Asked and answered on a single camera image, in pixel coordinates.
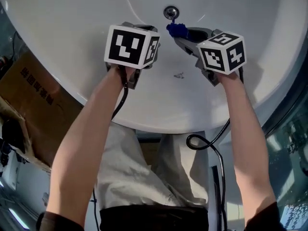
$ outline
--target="black shirt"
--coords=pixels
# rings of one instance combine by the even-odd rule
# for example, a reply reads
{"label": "black shirt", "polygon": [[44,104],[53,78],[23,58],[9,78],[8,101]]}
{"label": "black shirt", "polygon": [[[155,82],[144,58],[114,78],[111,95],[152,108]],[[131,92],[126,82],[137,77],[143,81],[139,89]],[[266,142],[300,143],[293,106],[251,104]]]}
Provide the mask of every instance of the black shirt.
{"label": "black shirt", "polygon": [[[208,230],[207,211],[200,208],[163,205],[130,205],[100,211],[101,230]],[[46,212],[40,231],[84,231],[77,223]],[[285,231],[280,223],[277,203],[273,203],[254,218],[245,231]]]}

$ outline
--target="white cube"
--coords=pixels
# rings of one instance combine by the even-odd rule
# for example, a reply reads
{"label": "white cube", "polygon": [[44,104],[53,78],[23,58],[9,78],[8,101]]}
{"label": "white cube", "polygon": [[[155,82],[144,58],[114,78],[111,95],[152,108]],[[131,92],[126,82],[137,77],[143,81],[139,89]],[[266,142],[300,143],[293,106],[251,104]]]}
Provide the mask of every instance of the white cube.
{"label": "white cube", "polygon": [[145,29],[111,25],[104,61],[143,69],[153,63],[160,34]]}
{"label": "white cube", "polygon": [[228,75],[247,63],[244,38],[232,32],[201,42],[198,49],[208,70]]}

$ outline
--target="cardboard box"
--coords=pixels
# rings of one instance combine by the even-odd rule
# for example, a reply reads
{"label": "cardboard box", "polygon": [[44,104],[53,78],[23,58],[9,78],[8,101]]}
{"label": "cardboard box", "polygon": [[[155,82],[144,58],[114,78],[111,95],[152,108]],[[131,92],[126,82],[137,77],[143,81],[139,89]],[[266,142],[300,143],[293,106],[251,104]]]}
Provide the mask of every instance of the cardboard box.
{"label": "cardboard box", "polygon": [[0,97],[4,121],[17,120],[22,129],[25,153],[21,148],[18,153],[50,170],[62,139],[83,106],[29,51],[0,80]]}

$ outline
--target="blue brush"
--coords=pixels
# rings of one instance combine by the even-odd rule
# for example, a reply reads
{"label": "blue brush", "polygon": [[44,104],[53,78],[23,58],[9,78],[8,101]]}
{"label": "blue brush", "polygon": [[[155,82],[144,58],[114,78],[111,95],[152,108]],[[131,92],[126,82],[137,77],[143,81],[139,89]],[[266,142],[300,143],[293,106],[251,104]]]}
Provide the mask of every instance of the blue brush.
{"label": "blue brush", "polygon": [[173,38],[185,38],[190,40],[189,31],[184,24],[176,24],[174,20],[172,20],[172,23],[167,25],[166,29]]}

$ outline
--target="beige pants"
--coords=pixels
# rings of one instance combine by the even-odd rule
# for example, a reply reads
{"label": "beige pants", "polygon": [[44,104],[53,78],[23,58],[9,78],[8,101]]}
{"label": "beige pants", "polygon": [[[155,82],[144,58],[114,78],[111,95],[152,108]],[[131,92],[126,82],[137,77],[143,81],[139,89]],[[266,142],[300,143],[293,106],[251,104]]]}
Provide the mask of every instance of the beige pants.
{"label": "beige pants", "polygon": [[100,209],[155,203],[207,207],[207,150],[189,149],[187,136],[163,135],[150,168],[134,130],[111,123],[95,186]]}

